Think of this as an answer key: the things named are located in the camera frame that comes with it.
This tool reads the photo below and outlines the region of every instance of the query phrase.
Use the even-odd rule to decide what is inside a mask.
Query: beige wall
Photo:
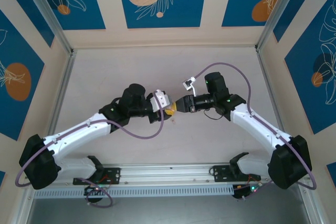
[[[127,29],[121,0],[97,0],[106,30],[66,30],[74,48],[255,45],[263,26],[222,27],[228,0],[204,0],[199,28]]]
[[[15,210],[15,196],[20,190],[14,184],[19,171],[18,160],[30,136],[47,133],[68,56],[57,40],[51,48],[48,47],[15,0],[0,0],[0,9],[45,64],[18,141],[0,134],[0,170],[6,172],[0,189],[0,223],[6,223],[11,211]]]
[[[330,220],[336,220],[336,188],[327,171],[327,164],[336,160],[336,124],[313,135],[284,58],[326,0],[306,0],[279,43],[270,36],[261,56],[274,90],[283,124],[290,134],[302,135],[308,142],[318,195]]]

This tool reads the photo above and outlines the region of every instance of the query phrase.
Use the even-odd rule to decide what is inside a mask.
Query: black bracket
[[[244,174],[240,171],[238,167],[238,160],[245,155],[247,155],[248,152],[240,153],[239,155],[235,156],[230,160],[229,165],[215,165],[213,166],[209,173],[214,176],[215,182],[243,182],[243,181],[249,181],[249,179],[252,177],[256,181],[260,181],[261,177],[256,174]]]
[[[247,197],[252,194],[251,187],[246,185],[233,185],[233,190],[234,194],[232,196],[236,199],[242,199],[243,196]]]
[[[229,165],[215,165],[210,169],[210,174],[214,176],[215,182],[248,182],[249,174],[239,174],[235,176]],[[250,174],[255,180],[260,181],[261,177],[259,175]]]
[[[99,185],[118,185],[120,181],[121,169],[117,167],[104,168],[102,172],[102,177],[96,181],[92,181]],[[81,181],[80,179],[74,178],[74,185],[88,185],[88,183]]]

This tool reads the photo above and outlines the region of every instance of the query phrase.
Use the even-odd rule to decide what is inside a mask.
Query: white robotic arm
[[[124,90],[122,97],[114,99],[105,105],[98,113],[86,121],[55,135],[40,138],[34,135],[29,138],[20,158],[21,167],[35,189],[41,189],[54,181],[68,181],[73,178],[84,178],[96,183],[104,175],[101,163],[94,156],[83,159],[66,158],[68,154],[88,142],[117,129],[142,139],[150,139],[158,135],[163,126],[163,120],[170,117],[163,109],[172,104],[168,95],[156,90],[155,97],[150,94],[145,99],[145,89],[139,84],[131,84]],[[157,133],[149,137],[136,136],[123,127],[131,117],[148,116],[150,123],[161,121]]]
[[[306,175],[308,169],[311,170],[308,146],[303,137],[291,137],[280,131],[251,110],[249,104],[246,104],[240,96],[230,94],[219,72],[205,76],[208,94],[196,96],[195,88],[192,86],[194,81],[195,78],[191,78],[184,82],[185,87],[192,87],[189,89],[193,89],[194,94],[186,95],[176,101],[178,111],[197,112],[215,108],[218,114],[249,132],[269,154],[262,157],[241,153],[234,157],[230,161],[233,176],[238,174],[269,176],[276,185],[286,189]],[[119,128],[135,136],[123,128],[128,124],[130,117],[148,116],[150,123],[161,121],[159,131],[151,137],[156,136],[163,126],[163,120],[170,117],[162,110],[160,111],[162,116],[160,116],[158,110],[172,103],[170,98],[160,90],[157,90],[156,98],[150,94],[145,99],[144,94],[144,87],[132,84],[125,89],[121,98],[113,100],[86,121],[45,138],[40,138],[38,135],[32,136],[27,141],[19,161],[32,186],[35,189],[41,189],[55,180],[62,181],[76,177],[98,182],[103,176],[103,171],[101,163],[94,156],[84,159],[67,159],[66,156],[78,147]],[[300,155],[306,167],[302,161],[299,161],[300,158],[297,159],[297,154]]]
[[[191,77],[183,83],[184,87],[192,86],[195,80]],[[219,115],[250,133],[269,154],[237,155],[230,161],[230,170],[234,176],[237,176],[237,173],[263,175],[270,177],[280,188],[286,189],[311,170],[308,146],[303,137],[292,137],[279,130],[254,112],[243,98],[230,94],[219,72],[207,74],[205,83],[208,94],[186,95],[180,98],[176,101],[177,110],[193,113],[215,108]],[[194,86],[187,88],[191,89],[196,93]]]

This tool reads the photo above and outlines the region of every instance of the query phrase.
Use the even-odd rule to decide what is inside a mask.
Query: purple cable
[[[109,208],[109,207],[112,207],[112,205],[113,205],[113,199],[112,199],[111,195],[110,195],[107,191],[105,191],[103,188],[101,188],[101,187],[98,186],[97,184],[92,183],[91,181],[88,181],[87,179],[84,179],[84,178],[77,178],[77,179],[80,179],[81,181],[86,182],[86,183],[88,183],[89,185],[93,185],[93,186],[95,186],[96,188],[98,188],[98,191],[102,191],[102,192],[103,192],[103,193],[110,199],[110,203],[109,203],[108,205],[106,205],[106,206],[99,206],[99,205],[96,205],[96,204],[92,204],[92,203],[89,201],[89,196],[90,196],[90,195],[92,194],[92,192],[94,191],[94,190],[92,190],[92,191],[90,191],[90,192],[86,195],[86,198],[85,198],[85,200],[86,200],[86,202],[88,203],[89,206],[93,206],[93,207],[97,207],[97,208]]]
[[[251,106],[250,106],[250,103],[251,103],[251,84],[249,82],[249,80],[247,79],[246,75],[244,75],[244,73],[239,69],[237,68],[236,66],[234,65],[231,65],[229,63],[225,63],[225,62],[216,62],[216,63],[212,63],[210,64],[209,66],[207,66],[205,69],[203,69],[201,72],[199,72],[197,75],[195,75],[195,79],[197,79],[201,74],[203,74],[206,70],[208,70],[210,67],[213,67],[215,65],[225,65],[225,66],[229,66],[235,70],[237,70],[242,76],[243,78],[245,79],[246,83],[247,83],[247,86],[248,86],[248,97],[247,97],[247,110],[248,110],[248,113],[250,115],[252,115],[252,110],[251,110]],[[270,127],[268,124],[266,124],[263,120],[261,120],[259,117],[255,116],[255,115],[252,115],[252,117],[254,119],[256,119],[259,123],[261,123],[264,127],[266,127],[267,129],[269,129],[274,135],[277,135],[277,132],[275,130],[272,129],[272,127]],[[311,170],[309,169],[308,165],[305,163],[305,161],[303,160],[303,158],[300,156],[300,154],[294,149],[293,146],[291,146],[282,136],[279,137],[279,139],[281,141],[284,142],[284,144],[286,144],[288,146],[288,148],[295,154],[295,156],[298,158],[298,160],[301,162],[301,164],[303,165],[303,167],[305,168],[306,172],[308,173],[311,181],[312,181],[312,184],[313,186],[307,186],[301,182],[297,182],[297,184],[299,184],[300,186],[303,186],[305,188],[308,188],[308,189],[311,189],[311,190],[315,190],[317,188],[317,184],[316,184],[316,180],[315,180],[315,177],[313,175],[313,173],[311,172]]]
[[[123,132],[135,137],[135,138],[139,138],[139,139],[143,139],[143,140],[147,140],[147,139],[151,139],[151,138],[154,138],[156,137],[157,135],[159,135],[159,133],[162,131],[162,128],[163,128],[163,122],[164,122],[164,115],[163,115],[163,109],[161,107],[161,104],[160,104],[160,101],[158,99],[158,97],[156,96],[155,92],[153,93],[153,96],[157,102],[157,104],[159,105],[159,109],[160,109],[160,116],[161,116],[161,123],[160,123],[160,127],[158,129],[158,131],[156,133],[154,133],[153,135],[151,136],[138,136],[138,135],[135,135],[133,134],[132,132],[129,132],[128,130],[126,130],[123,126],[121,126],[120,124],[114,122],[114,121],[111,121],[111,120],[107,120],[107,119],[102,119],[102,120],[95,120],[95,121],[92,121],[90,122],[90,125],[92,124],[96,124],[96,123],[102,123],[102,122],[106,122],[106,123],[111,123],[113,125],[115,125],[116,127],[118,127],[119,129],[121,129]],[[62,138],[82,129],[82,128],[85,128],[85,127],[90,127],[90,125],[88,126],[87,124],[82,124],[78,127],[76,127],[75,129],[71,130],[71,131],[68,131],[67,133],[59,136],[56,138],[56,141],[59,141],[61,140]],[[27,166],[39,155],[41,154],[45,149],[47,149],[48,147],[50,147],[51,145],[53,145],[54,142],[50,142],[48,144],[46,144],[45,146],[43,146],[41,149],[39,149],[33,156],[30,157],[30,159],[28,159],[28,161],[22,166],[21,170],[19,171],[19,173],[17,174],[16,176],[16,179],[15,179],[15,185],[17,187],[25,187],[25,186],[29,186],[30,183],[26,183],[26,184],[20,184],[19,183],[19,180],[20,180],[20,177],[22,175],[22,173],[25,171],[25,169],[27,168]],[[100,191],[102,191],[104,194],[106,194],[110,200],[111,200],[111,203],[108,205],[108,206],[98,206],[98,205],[93,205],[93,204],[90,204],[91,206],[94,206],[94,207],[99,207],[99,208],[108,208],[110,206],[112,206],[112,198],[111,196],[104,190],[102,189],[101,187],[99,187],[98,185],[96,185],[95,183],[92,183],[84,178],[78,178],[86,183],[90,183],[92,185],[95,185]]]
[[[29,186],[30,183],[26,183],[26,184],[20,184],[19,180],[20,177],[22,175],[22,173],[25,171],[25,169],[27,168],[27,166],[38,156],[40,155],[45,149],[47,149],[48,147],[50,147],[51,145],[53,145],[53,142],[50,142],[48,144],[46,144],[45,146],[43,146],[41,149],[39,149],[33,156],[30,157],[30,159],[28,159],[28,161],[22,166],[20,172],[17,174],[16,179],[15,179],[15,185],[17,187],[25,187],[25,186]]]

